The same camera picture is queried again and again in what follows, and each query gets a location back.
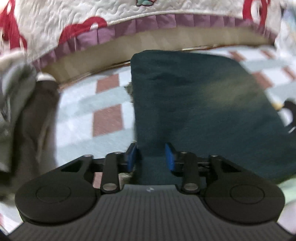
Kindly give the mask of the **dark blue denim jeans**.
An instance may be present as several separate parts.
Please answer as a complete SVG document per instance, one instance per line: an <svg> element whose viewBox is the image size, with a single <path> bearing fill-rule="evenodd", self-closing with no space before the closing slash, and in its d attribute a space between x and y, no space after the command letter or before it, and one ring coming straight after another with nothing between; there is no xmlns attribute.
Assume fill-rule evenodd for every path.
<svg viewBox="0 0 296 241"><path fill-rule="evenodd" d="M147 50L130 61L140 185L180 184L165 144L219 155L270 180L295 173L295 137L256 80L230 58Z"/></svg>

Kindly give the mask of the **grey and dark clothes pile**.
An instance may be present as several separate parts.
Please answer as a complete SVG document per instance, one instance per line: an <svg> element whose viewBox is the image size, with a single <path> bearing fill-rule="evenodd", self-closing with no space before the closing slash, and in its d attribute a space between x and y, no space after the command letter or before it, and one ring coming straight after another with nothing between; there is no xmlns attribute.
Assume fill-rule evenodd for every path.
<svg viewBox="0 0 296 241"><path fill-rule="evenodd" d="M58 100L55 78L30 64L25 50L1 54L1 199L39 175Z"/></svg>

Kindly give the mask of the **white red quilted bedspread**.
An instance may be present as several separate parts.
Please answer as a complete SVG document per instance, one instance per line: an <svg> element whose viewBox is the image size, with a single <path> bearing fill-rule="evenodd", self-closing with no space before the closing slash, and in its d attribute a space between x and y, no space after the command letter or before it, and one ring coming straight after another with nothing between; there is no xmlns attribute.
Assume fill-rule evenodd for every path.
<svg viewBox="0 0 296 241"><path fill-rule="evenodd" d="M274 40L293 1L1 1L1 52L23 49L38 68L139 32L252 27Z"/></svg>

